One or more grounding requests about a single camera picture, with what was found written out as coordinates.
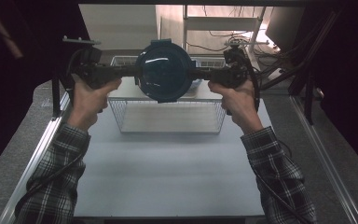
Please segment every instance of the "blue lid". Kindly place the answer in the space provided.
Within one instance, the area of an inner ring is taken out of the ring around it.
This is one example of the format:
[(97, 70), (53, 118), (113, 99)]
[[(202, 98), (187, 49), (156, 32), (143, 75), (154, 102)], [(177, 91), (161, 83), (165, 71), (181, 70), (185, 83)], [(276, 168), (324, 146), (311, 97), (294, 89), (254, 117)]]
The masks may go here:
[(195, 68), (188, 54), (168, 40), (152, 41), (135, 63), (142, 67), (139, 87), (159, 103), (176, 102), (191, 86), (188, 70)]

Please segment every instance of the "person's hand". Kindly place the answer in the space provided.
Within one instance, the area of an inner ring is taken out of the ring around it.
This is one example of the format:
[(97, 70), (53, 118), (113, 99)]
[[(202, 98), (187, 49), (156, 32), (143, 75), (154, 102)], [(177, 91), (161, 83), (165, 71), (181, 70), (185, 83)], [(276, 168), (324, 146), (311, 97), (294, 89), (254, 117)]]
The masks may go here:
[(117, 90), (121, 78), (110, 81), (98, 90), (93, 90), (80, 77), (74, 76), (75, 94), (74, 108), (67, 123), (83, 131), (87, 131), (98, 119), (98, 112), (107, 108), (107, 94)]
[(232, 120), (241, 127), (243, 133), (253, 133), (263, 129), (255, 110), (255, 91), (251, 80), (246, 80), (235, 90), (211, 81), (208, 82), (208, 87), (212, 92), (223, 96), (223, 109), (232, 113)]

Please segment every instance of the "person's arm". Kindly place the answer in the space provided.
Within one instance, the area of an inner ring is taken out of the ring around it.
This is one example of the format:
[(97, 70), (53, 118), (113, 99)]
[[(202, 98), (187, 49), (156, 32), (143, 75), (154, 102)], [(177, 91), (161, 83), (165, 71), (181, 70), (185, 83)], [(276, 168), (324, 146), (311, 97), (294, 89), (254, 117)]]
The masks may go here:
[[(244, 134), (241, 141), (255, 172), (300, 216), (309, 223), (316, 223), (315, 207), (305, 190), (304, 176), (284, 154), (272, 129), (261, 124), (255, 110), (252, 82), (248, 80), (235, 90), (212, 82), (209, 87), (212, 92), (223, 96), (222, 107), (231, 111), (232, 120), (241, 127)], [(300, 223), (271, 195), (259, 178), (257, 187), (268, 223)]]
[(97, 113), (107, 107), (106, 95), (116, 90), (121, 79), (92, 90), (76, 79), (74, 108), (66, 123), (52, 140), (46, 153), (27, 182), (27, 192), (16, 206), (15, 223), (70, 223), (77, 200), (77, 182), (83, 175), (90, 136), (88, 129), (97, 121)]

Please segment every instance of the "forearm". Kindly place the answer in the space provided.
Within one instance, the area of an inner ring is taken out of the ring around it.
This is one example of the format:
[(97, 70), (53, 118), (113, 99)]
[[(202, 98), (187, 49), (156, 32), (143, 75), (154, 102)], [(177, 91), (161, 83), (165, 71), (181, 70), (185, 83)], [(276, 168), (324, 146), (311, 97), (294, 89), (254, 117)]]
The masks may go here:
[[(286, 203), (308, 221), (316, 221), (315, 209), (304, 188), (304, 177), (300, 168), (282, 151), (270, 127), (241, 138), (248, 159), (254, 169)], [(270, 223), (292, 223), (295, 221), (266, 187), (257, 179), (261, 203)]]
[(77, 199), (77, 182), (83, 175), (82, 156), (90, 137), (87, 133), (64, 124), (28, 180), (32, 190), (63, 167), (79, 160), (36, 191), (21, 206), (15, 223), (70, 223)]

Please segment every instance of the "white wire basket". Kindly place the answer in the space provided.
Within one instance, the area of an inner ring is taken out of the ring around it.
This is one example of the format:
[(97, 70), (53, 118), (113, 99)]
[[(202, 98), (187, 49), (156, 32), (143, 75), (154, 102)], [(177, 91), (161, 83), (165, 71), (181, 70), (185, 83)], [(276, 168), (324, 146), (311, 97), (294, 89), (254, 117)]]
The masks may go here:
[[(136, 59), (136, 56), (116, 56), (111, 64), (134, 65)], [(225, 65), (224, 58), (197, 57), (192, 60), (196, 61), (197, 67), (218, 68)], [(193, 97), (193, 94), (197, 94), (198, 85), (190, 89), (187, 97), (178, 99), (176, 103), (158, 104), (148, 97), (114, 96), (108, 100), (122, 133), (218, 134), (226, 114), (221, 107), (221, 98)]]

